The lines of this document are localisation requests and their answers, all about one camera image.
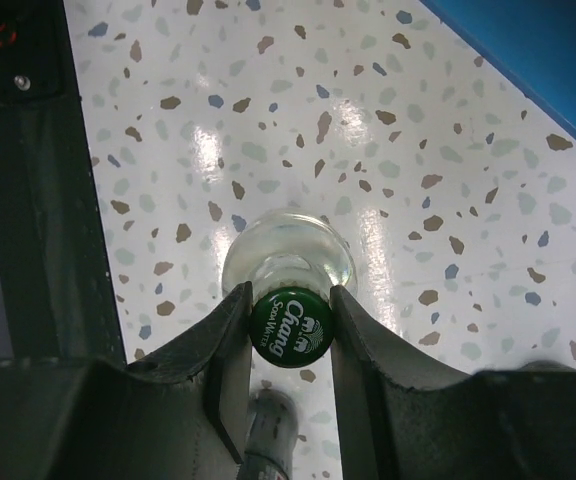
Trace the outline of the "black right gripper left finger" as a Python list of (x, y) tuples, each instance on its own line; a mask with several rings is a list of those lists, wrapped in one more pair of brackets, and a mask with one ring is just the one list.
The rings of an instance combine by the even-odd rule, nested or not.
[(252, 286), (125, 367), (0, 360), (0, 479), (232, 479), (242, 463)]

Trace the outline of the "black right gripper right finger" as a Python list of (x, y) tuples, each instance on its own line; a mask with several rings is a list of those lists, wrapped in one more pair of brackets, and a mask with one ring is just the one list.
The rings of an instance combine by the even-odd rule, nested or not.
[(347, 479), (576, 479), (576, 370), (533, 361), (466, 374), (331, 291)]

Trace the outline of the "clear soda bottle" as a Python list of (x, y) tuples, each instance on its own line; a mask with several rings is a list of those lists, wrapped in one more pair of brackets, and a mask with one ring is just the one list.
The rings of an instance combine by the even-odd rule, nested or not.
[(348, 243), (321, 218), (294, 208), (264, 213), (231, 244), (222, 290), (244, 282), (252, 285), (251, 342), (262, 358), (285, 369), (316, 362), (332, 344), (330, 290), (358, 289)]

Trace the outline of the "blue shelf with coloured boards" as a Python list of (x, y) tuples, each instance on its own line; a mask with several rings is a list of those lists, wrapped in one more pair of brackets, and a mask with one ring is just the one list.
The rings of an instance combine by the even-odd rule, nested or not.
[(424, 5), (576, 140), (576, 1)]

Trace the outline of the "cola bottle front centre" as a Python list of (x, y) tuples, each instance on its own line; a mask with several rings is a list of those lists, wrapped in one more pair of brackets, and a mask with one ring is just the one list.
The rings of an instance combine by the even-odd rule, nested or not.
[(249, 428), (238, 479), (288, 480), (298, 436), (294, 402), (282, 392), (263, 389), (249, 404)]

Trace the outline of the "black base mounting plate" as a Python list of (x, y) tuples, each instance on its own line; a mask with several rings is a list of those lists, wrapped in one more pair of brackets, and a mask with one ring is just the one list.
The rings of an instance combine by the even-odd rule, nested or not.
[(125, 350), (65, 6), (0, 1), (0, 358)]

